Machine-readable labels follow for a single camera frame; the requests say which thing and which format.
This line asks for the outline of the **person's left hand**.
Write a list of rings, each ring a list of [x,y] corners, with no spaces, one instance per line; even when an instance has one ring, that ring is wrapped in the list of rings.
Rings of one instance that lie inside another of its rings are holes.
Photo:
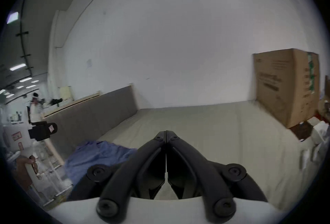
[[[25,165],[29,165],[33,168],[34,173],[38,174],[38,165],[36,163],[35,157],[31,155],[30,157],[18,156],[16,159],[16,168],[12,170],[12,174],[16,182],[20,187],[27,192],[29,187],[32,185],[31,177],[29,176]]]

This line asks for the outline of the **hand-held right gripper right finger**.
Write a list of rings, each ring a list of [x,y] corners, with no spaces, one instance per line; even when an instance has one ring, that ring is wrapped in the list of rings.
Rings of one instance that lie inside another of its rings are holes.
[[[167,131],[167,172],[179,199],[202,197],[208,221],[233,218],[238,209],[234,198],[267,202],[245,167],[209,161],[173,131]]]

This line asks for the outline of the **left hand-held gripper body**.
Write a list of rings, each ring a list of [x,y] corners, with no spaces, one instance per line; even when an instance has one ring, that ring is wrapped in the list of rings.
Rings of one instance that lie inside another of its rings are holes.
[[[31,121],[28,106],[21,114],[20,121],[4,125],[4,142],[7,149],[13,154],[19,153],[19,156],[31,159],[37,142],[49,139],[51,135],[57,133],[57,124],[47,121]]]

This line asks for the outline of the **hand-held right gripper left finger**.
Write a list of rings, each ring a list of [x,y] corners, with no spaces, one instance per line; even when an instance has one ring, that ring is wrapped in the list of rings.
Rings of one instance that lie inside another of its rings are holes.
[[[98,198],[96,213],[102,220],[124,220],[132,196],[153,200],[164,184],[166,134],[159,132],[125,162],[90,166],[68,201]]]

